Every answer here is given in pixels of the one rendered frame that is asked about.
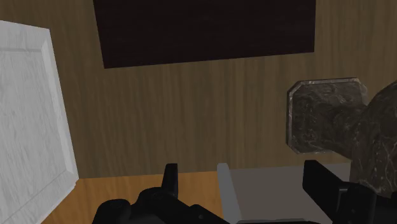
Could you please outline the white marbled tray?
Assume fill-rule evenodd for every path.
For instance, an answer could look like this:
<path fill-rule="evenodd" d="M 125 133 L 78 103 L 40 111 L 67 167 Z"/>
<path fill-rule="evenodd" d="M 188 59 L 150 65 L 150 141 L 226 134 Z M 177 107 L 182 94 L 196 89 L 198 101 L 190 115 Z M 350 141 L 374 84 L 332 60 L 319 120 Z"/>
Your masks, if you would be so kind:
<path fill-rule="evenodd" d="M 0 20 L 0 224 L 41 224 L 78 178 L 50 31 Z"/>

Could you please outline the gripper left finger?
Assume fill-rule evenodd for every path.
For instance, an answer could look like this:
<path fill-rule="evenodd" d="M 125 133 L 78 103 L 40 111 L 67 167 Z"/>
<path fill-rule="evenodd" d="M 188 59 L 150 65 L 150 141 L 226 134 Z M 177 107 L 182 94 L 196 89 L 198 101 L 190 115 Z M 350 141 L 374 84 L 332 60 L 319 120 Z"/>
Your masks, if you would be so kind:
<path fill-rule="evenodd" d="M 143 190 L 135 203 L 103 202 L 92 224 L 199 224 L 199 216 L 178 199 L 178 165 L 165 166 L 162 184 Z"/>

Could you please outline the grey flat box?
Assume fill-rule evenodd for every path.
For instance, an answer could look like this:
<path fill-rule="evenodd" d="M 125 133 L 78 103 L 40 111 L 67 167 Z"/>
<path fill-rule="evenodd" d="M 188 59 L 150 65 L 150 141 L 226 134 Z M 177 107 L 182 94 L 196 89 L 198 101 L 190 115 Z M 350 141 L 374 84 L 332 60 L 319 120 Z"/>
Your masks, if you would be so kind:
<path fill-rule="evenodd" d="M 217 165 L 223 218 L 230 224 L 248 221 L 315 221 L 331 224 L 302 188 L 303 167 L 230 169 Z"/>

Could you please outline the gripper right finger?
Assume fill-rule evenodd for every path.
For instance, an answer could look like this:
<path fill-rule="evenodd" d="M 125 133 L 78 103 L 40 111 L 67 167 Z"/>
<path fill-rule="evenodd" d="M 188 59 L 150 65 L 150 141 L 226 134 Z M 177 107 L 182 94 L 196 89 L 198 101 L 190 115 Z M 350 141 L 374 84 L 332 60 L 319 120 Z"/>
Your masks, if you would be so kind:
<path fill-rule="evenodd" d="M 342 181 L 316 160 L 305 161 L 302 187 L 332 224 L 397 224 L 397 192 L 387 198 Z"/>

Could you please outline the dark marble figure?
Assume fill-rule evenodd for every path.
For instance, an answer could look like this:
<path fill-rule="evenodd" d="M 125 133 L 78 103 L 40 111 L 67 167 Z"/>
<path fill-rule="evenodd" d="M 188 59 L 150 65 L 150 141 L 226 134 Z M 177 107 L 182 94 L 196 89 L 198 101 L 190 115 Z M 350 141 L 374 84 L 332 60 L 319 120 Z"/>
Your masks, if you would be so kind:
<path fill-rule="evenodd" d="M 305 80 L 287 93 L 286 144 L 296 153 L 332 151 L 351 161 L 350 180 L 397 193 L 397 80 L 372 99 L 357 78 Z"/>

